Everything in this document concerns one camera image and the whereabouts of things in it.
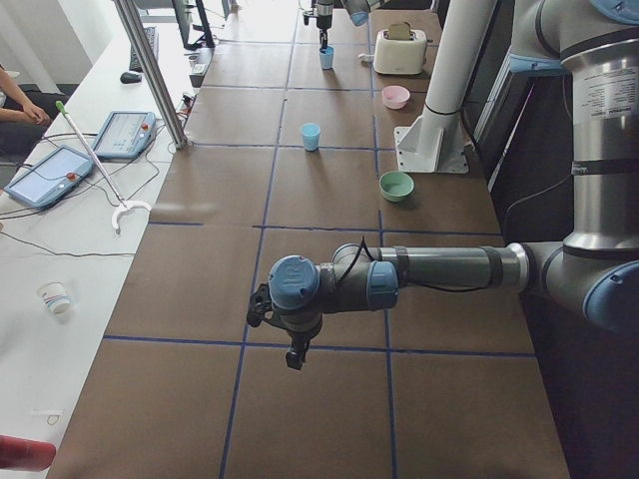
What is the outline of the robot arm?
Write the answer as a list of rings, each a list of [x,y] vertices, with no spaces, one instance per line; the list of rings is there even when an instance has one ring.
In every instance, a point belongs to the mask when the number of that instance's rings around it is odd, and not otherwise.
[[[453,1],[442,26],[422,113],[393,133],[397,168],[378,185],[395,235],[502,233],[485,225],[485,185],[464,151],[463,110],[496,10]],[[511,68],[573,81],[572,232],[560,241],[503,247],[340,246],[328,262],[289,255],[251,300],[247,321],[291,338],[301,369],[328,314],[393,308],[404,287],[448,294],[533,292],[614,335],[638,334],[638,5],[634,1],[519,1]]]
[[[342,0],[340,8],[344,9],[354,26],[364,24],[369,14],[387,4],[384,0]],[[325,52],[328,48],[328,30],[332,26],[334,9],[333,0],[313,0],[311,7],[304,11],[304,23],[307,25],[310,19],[316,20],[319,29],[319,50]]]

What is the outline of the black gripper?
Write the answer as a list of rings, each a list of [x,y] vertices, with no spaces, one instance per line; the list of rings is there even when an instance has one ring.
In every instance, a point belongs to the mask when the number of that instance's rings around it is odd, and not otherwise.
[[[292,343],[286,353],[288,368],[301,370],[306,362],[309,341],[315,338],[322,328],[322,314],[320,312],[303,312],[299,314],[282,315],[281,320],[285,329],[292,335]]]
[[[328,29],[332,24],[333,1],[317,0],[316,1],[316,24],[319,30],[320,49],[325,51],[328,47]]]

